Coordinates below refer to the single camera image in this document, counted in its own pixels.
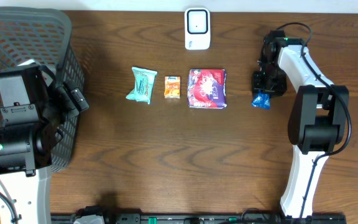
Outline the blue Oreo cookie pack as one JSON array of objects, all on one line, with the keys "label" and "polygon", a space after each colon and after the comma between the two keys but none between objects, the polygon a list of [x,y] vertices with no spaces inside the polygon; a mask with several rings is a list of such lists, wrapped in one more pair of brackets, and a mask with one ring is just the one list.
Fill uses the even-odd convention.
[{"label": "blue Oreo cookie pack", "polygon": [[265,110],[270,109],[270,95],[262,93],[260,90],[255,95],[251,105],[256,108],[262,108]]}]

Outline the red purple pad pack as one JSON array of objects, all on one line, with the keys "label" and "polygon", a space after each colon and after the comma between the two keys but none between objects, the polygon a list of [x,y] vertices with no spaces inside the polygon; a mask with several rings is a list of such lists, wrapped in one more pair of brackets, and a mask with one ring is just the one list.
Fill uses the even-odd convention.
[{"label": "red purple pad pack", "polygon": [[191,69],[188,76],[187,99],[190,108],[225,108],[225,69]]}]

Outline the green wet wipes pack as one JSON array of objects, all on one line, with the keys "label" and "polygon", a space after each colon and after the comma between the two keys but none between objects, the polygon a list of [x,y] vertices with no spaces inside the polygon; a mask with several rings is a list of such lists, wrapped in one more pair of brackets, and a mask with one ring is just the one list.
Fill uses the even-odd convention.
[{"label": "green wet wipes pack", "polygon": [[135,77],[134,89],[126,98],[136,102],[145,102],[148,105],[151,104],[152,90],[158,72],[138,67],[132,67],[132,72]]}]

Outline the orange tissue pack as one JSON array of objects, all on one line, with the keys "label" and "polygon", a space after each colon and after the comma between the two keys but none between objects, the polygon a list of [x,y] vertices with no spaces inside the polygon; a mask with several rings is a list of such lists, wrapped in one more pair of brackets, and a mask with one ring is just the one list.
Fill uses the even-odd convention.
[{"label": "orange tissue pack", "polygon": [[180,99],[181,79],[180,77],[165,77],[164,81],[165,99]]}]

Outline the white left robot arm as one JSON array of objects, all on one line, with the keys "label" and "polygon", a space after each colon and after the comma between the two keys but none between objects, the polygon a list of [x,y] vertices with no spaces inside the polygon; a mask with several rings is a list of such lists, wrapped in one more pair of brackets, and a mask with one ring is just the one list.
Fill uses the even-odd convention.
[{"label": "white left robot arm", "polygon": [[52,149],[89,104],[79,86],[31,63],[0,72],[1,223],[51,223]]}]

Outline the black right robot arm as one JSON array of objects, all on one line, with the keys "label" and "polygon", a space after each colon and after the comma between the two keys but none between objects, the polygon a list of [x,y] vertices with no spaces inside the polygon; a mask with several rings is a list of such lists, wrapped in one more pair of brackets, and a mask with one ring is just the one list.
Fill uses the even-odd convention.
[{"label": "black right robot arm", "polygon": [[265,37],[260,69],[252,75],[254,107],[267,107],[282,96],[290,82],[296,98],[288,121],[293,159],[286,189],[280,199],[283,216],[300,221],[312,216],[313,198],[327,159],[350,140],[349,91],[326,78],[301,38],[287,37],[281,28]]}]

